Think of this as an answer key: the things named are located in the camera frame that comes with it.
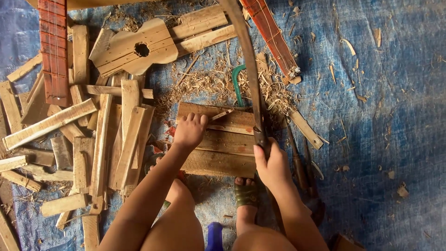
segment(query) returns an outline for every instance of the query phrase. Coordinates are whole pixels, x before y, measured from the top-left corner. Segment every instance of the sandal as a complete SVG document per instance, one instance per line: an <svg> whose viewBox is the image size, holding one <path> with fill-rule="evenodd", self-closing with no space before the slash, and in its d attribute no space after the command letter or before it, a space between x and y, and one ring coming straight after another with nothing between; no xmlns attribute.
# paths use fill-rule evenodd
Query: sandal
<svg viewBox="0 0 446 251"><path fill-rule="evenodd" d="M238 185L234 180L234 192L236 206L251 205L258 207L259 198L257 192L257 185L245 185L246 180L243 180L243 185Z"/></svg>

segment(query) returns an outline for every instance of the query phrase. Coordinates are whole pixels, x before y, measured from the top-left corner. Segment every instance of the foot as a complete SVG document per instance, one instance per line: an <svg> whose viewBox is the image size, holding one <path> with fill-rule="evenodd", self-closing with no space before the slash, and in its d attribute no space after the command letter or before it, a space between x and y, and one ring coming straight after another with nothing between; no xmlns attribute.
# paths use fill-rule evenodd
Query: foot
<svg viewBox="0 0 446 251"><path fill-rule="evenodd" d="M235 178L235 183L237 185L243 185L243 178ZM255 185L254 181L251 179L246 179L246 186ZM235 224L237 228L237 236L245 233L254 225L256 218L257 208L252 205L243 205L237 208L237 222Z"/></svg>
<svg viewBox="0 0 446 251"><path fill-rule="evenodd" d="M157 158L157 164L161 160L161 158L162 157ZM170 186L165 200L170 202L171 204L181 202L183 203L182 206L184 205L192 209L195 208L195 201L192 197L192 194L190 193L187 186L184 185L184 183L182 183L179 179L173 180L173 183Z"/></svg>

